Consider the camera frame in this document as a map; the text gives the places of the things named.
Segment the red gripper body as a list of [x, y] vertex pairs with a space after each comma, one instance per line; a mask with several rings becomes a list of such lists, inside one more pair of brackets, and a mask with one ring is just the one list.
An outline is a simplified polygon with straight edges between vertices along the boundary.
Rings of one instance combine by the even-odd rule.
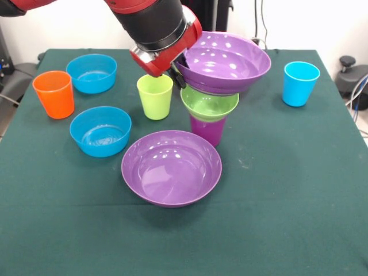
[[182, 10], [186, 28], [174, 44], [156, 52], [148, 52], [137, 45], [130, 50], [134, 61], [151, 76], [161, 76], [180, 54], [190, 49], [202, 36], [202, 26], [196, 15], [185, 5], [182, 6]]

